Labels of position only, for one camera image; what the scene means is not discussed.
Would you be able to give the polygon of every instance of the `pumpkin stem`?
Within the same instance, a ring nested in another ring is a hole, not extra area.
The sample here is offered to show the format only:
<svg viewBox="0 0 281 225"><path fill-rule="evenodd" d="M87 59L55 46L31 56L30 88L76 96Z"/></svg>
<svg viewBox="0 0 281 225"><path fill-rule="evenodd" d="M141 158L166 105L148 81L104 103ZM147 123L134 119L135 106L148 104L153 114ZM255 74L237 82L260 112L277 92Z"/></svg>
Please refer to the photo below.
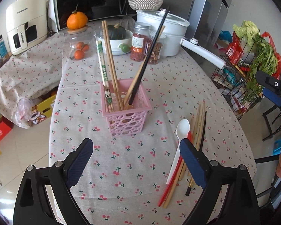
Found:
<svg viewBox="0 0 281 225"><path fill-rule="evenodd" d="M75 11L73 11L72 13L77 13L78 4L79 4L79 3L77 3L76 8L75 8Z"/></svg>

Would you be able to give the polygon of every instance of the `teal package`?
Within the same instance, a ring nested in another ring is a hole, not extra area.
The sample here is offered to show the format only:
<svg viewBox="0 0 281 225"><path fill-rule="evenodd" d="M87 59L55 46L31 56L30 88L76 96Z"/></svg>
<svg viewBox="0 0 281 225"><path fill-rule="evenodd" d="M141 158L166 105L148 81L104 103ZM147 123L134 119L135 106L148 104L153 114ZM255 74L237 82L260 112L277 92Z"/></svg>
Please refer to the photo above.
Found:
<svg viewBox="0 0 281 225"><path fill-rule="evenodd" d="M7 50L4 44L4 41L0 43L0 56L3 58L7 54Z"/></svg>

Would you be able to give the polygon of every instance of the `yellow box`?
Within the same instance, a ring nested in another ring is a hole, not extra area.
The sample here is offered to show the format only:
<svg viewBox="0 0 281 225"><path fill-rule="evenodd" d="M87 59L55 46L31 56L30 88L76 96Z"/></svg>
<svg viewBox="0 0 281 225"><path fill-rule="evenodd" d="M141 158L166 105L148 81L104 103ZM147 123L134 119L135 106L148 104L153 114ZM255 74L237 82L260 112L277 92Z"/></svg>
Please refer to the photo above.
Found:
<svg viewBox="0 0 281 225"><path fill-rule="evenodd" d="M45 115L47 118L51 117L53 113L55 98L56 98L56 94L34 106L33 110L36 109L41 114Z"/></svg>

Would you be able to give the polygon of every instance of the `white bowl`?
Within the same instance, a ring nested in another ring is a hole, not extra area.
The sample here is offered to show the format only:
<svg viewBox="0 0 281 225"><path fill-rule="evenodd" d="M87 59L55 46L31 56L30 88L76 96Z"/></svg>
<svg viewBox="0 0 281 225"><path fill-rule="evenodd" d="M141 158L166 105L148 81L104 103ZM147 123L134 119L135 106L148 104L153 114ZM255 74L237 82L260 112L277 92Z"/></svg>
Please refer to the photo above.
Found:
<svg viewBox="0 0 281 225"><path fill-rule="evenodd" d="M123 40L110 40L110 47L111 47L111 52L112 55L116 56L116 55L124 55L130 52L123 52L122 49L120 48L121 44L127 45L129 47L131 47L131 41L132 41L132 32L129 30L126 30L126 38ZM106 54L106 50L105 50L105 41L103 38L100 38L102 41L102 46L103 46L103 52Z"/></svg>

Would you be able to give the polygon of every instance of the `green knob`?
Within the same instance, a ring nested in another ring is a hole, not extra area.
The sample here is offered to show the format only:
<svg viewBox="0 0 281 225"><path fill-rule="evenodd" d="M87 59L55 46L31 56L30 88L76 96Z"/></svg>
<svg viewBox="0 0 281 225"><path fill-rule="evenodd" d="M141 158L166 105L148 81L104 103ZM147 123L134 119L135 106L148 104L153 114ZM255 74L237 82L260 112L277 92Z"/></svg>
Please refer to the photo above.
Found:
<svg viewBox="0 0 281 225"><path fill-rule="evenodd" d="M122 50L122 52L124 52L124 53L130 52L130 46L128 46L126 44L120 44L119 47Z"/></svg>

